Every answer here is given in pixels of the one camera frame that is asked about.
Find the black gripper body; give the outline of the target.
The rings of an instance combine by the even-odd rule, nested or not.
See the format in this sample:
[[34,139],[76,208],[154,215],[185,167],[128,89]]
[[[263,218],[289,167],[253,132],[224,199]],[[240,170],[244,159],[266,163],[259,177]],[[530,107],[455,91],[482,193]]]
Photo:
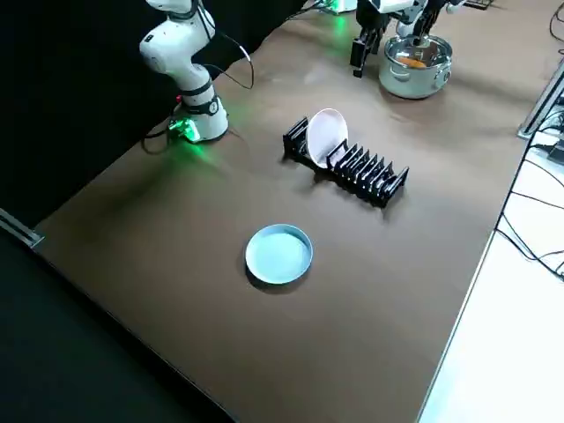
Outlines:
[[417,20],[435,20],[438,18],[443,7],[442,0],[427,0],[422,2],[424,7],[417,15]]
[[356,20],[361,27],[358,39],[368,42],[375,39],[379,44],[388,26],[388,16],[377,11],[368,0],[359,0],[356,9]]

